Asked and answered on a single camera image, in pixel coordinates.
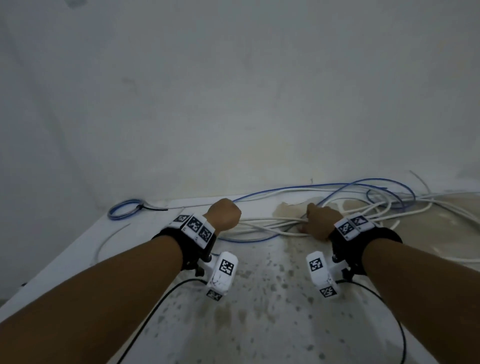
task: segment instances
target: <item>person's right arm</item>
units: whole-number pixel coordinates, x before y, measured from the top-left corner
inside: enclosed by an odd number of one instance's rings
[[[309,206],[300,228],[319,240],[342,215]],[[395,317],[442,364],[476,363],[480,354],[480,272],[388,239],[365,248],[368,277]]]

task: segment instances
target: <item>black cable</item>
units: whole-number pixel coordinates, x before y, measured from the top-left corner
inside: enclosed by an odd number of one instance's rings
[[[155,307],[153,308],[152,312],[150,312],[150,314],[147,316],[147,318],[145,319],[144,323],[142,324],[142,326],[140,327],[140,329],[138,330],[138,332],[135,334],[135,337],[133,338],[132,341],[130,341],[130,344],[128,344],[127,346],[127,349],[123,352],[123,354],[121,355],[120,359],[117,361],[117,364],[120,364],[123,359],[125,359],[125,356],[127,355],[127,353],[129,352],[129,350],[132,348],[133,344],[135,344],[135,341],[138,339],[138,337],[140,336],[140,334],[142,333],[142,331],[144,330],[145,326],[147,326],[148,324],[148,321],[150,321],[150,319],[152,318],[152,316],[155,314],[155,312],[157,311],[157,309],[160,307],[160,305],[162,304],[163,301],[165,301],[165,299],[168,297],[168,295],[170,295],[174,290],[176,290],[178,287],[180,287],[182,284],[184,283],[187,283],[187,282],[193,282],[193,281],[198,281],[198,282],[201,282],[203,284],[207,284],[207,281],[204,280],[204,279],[200,279],[200,278],[190,278],[190,279],[186,279],[184,280],[183,282],[180,282],[179,284],[177,284],[175,287],[173,287],[171,290],[169,290],[163,297],[160,301],[158,301],[158,303],[155,305]]]
[[[364,286],[363,284],[360,284],[358,282],[355,282],[355,281],[352,281],[352,280],[347,280],[347,279],[339,279],[337,281],[335,281],[336,283],[340,284],[340,283],[351,283],[351,284],[355,284],[359,287],[362,287],[362,288],[365,288],[367,291],[369,291],[370,293],[372,293],[375,297],[377,297],[380,301],[382,301],[383,303],[385,303],[384,299],[382,297],[380,297],[376,292],[372,291],[370,288]],[[405,332],[403,331],[403,327],[402,327],[402,324],[400,323],[400,321],[394,317],[396,322],[398,323],[398,327],[400,328],[400,332],[402,333],[402,340],[403,340],[403,352],[402,352],[402,360],[400,361],[400,364],[404,364],[406,358],[407,358],[407,338],[405,337]]]
[[[167,208],[152,208],[152,207],[147,207],[145,205],[138,205],[137,207],[139,210],[144,209],[144,210],[150,210],[150,211],[168,211]]]

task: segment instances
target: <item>person's right hand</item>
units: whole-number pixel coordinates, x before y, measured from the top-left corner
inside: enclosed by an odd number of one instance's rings
[[[308,222],[299,225],[298,230],[310,234],[315,239],[326,240],[335,229],[334,224],[343,219],[343,215],[332,208],[317,207],[310,203],[307,206],[307,219]]]

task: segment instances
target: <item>forearm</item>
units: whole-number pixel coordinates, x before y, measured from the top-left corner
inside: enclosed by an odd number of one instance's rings
[[[362,262],[393,314],[439,362],[477,360],[479,272],[386,239],[371,242]]]
[[[0,324],[3,360],[106,363],[181,265],[178,244],[161,236],[77,274]]]

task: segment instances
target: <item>black wristband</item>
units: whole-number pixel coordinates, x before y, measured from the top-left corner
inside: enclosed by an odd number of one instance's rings
[[[152,239],[162,235],[170,236],[178,243],[183,255],[181,270],[196,269],[198,267],[198,259],[200,258],[204,262],[210,261],[210,253],[216,241],[215,235],[212,235],[204,249],[202,249],[192,238],[184,234],[180,229],[164,228]]]
[[[347,241],[343,235],[335,228],[328,236],[332,242],[335,262],[345,260],[351,268],[353,274],[366,276],[367,273],[363,268],[361,261],[363,251],[367,245],[375,239],[389,239],[394,242],[403,243],[400,236],[388,228],[373,228],[362,232],[356,238]]]

